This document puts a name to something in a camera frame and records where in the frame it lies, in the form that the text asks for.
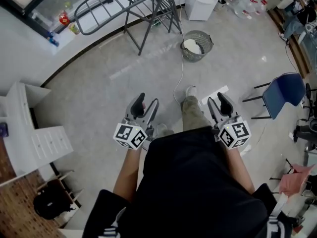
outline pink chair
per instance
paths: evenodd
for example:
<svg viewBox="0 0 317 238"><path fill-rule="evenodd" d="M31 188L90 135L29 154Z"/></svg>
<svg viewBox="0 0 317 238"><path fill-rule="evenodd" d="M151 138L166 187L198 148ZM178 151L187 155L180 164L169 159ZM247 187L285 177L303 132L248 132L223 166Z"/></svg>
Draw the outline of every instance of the pink chair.
<svg viewBox="0 0 317 238"><path fill-rule="evenodd" d="M290 164L290 167L291 169L294 169L292 174L285 174L282 179L270 178L270 180L281 181L279 184L279 194L284 193L288 197L301 193L302 186L307 181L307 178L311 171L315 168L315 165L303 167L298 164Z"/></svg>

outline person's left arm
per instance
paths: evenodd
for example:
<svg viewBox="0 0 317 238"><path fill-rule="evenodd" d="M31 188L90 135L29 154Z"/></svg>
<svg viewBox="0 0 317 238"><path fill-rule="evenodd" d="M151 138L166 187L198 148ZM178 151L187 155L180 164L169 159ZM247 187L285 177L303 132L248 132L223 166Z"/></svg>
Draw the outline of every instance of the person's left arm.
<svg viewBox="0 0 317 238"><path fill-rule="evenodd" d="M132 202L137 189L139 163L142 147L129 149L125 156L121 171L114 185L113 193Z"/></svg>

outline white cable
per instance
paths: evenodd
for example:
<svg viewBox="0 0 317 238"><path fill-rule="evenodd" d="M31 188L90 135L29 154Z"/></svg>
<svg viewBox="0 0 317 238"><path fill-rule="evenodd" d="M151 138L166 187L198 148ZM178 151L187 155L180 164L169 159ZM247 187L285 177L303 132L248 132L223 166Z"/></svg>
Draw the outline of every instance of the white cable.
<svg viewBox="0 0 317 238"><path fill-rule="evenodd" d="M179 12L179 20L180 20L180 24L182 25L182 36L183 36L183 41L184 41L184 27L183 27L183 23L182 23L182 6L180 6L180 12ZM179 86L179 83L182 81L183 79L183 76L184 76L184 56L183 56L183 53L182 53L182 76L180 77L175 89L174 89L174 92L173 92L173 95L174 95L174 99L175 101L180 105L180 103L177 101L176 97L175 97L175 91L176 91L176 88Z"/></svg>

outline person's right arm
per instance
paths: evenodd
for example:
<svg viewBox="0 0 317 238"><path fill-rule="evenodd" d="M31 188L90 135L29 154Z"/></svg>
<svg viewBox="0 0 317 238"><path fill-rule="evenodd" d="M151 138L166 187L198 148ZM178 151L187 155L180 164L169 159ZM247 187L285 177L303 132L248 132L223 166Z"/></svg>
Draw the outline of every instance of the person's right arm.
<svg viewBox="0 0 317 238"><path fill-rule="evenodd" d="M249 172L243 163L238 148L225 149L229 171L232 177L240 183L250 194L255 192Z"/></svg>

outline white desk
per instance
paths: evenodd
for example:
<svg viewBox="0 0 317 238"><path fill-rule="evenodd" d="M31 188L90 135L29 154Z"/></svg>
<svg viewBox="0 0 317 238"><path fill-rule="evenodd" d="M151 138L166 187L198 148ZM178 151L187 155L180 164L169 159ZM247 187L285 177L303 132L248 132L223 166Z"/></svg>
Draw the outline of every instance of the white desk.
<svg viewBox="0 0 317 238"><path fill-rule="evenodd" d="M73 151L63 126L34 129L29 109L49 92L16 82L6 97L0 97L0 122L7 123L9 132L3 140L17 177Z"/></svg>

